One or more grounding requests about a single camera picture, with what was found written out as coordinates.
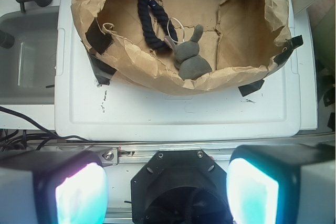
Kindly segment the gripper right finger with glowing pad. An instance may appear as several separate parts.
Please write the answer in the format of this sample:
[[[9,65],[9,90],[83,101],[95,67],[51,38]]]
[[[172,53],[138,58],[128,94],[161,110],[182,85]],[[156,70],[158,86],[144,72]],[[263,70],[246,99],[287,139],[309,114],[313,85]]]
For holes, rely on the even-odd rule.
[[[241,145],[226,191],[236,223],[335,223],[335,147]]]

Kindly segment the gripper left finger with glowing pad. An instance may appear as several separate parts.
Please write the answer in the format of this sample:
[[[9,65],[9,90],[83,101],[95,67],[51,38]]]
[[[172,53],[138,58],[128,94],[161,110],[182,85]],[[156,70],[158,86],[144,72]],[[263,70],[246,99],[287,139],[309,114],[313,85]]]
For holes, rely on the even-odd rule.
[[[108,193],[95,152],[1,153],[1,223],[103,223]]]

